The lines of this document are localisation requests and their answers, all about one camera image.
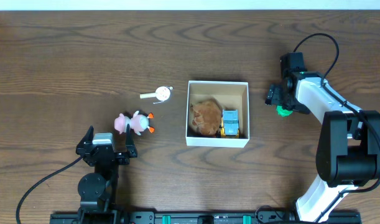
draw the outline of wooden table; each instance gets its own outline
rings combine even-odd
[[[123,111],[153,112],[154,134],[134,138],[139,157],[120,170],[118,202],[128,209],[252,210],[289,207],[317,171],[320,124],[312,115],[277,115],[264,105],[280,80],[279,57],[314,32],[337,38],[330,84],[352,103],[380,112],[380,11],[0,12],[0,223],[14,223],[25,191],[78,156],[90,125],[113,130]],[[301,48],[309,70],[324,72],[328,39]],[[251,140],[244,149],[187,147],[189,80],[249,82]],[[174,86],[165,103],[139,93]],[[76,211],[84,162],[38,186],[23,223]],[[340,208],[380,223],[380,187]]]

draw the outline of white backdrop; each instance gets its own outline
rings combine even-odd
[[[0,10],[380,9],[380,0],[0,0]]]

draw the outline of brown plush toy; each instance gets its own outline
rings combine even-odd
[[[190,112],[193,114],[192,125],[196,132],[204,136],[214,136],[219,130],[221,123],[221,110],[212,100],[191,105]]]

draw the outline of open box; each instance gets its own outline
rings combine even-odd
[[[197,134],[190,126],[189,109],[205,100],[215,100],[224,110],[238,110],[239,138],[213,138]],[[187,130],[188,146],[244,147],[249,141],[249,90],[246,82],[188,81]]]

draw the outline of pink plush pig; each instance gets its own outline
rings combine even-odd
[[[125,133],[126,127],[130,125],[130,128],[138,135],[141,135],[140,132],[144,131],[146,128],[153,133],[155,129],[149,126],[149,118],[154,118],[154,115],[150,113],[148,116],[144,116],[139,114],[139,111],[136,111],[133,114],[133,118],[130,119],[123,114],[119,114],[119,117],[117,117],[114,122],[115,130],[119,131],[120,134]]]

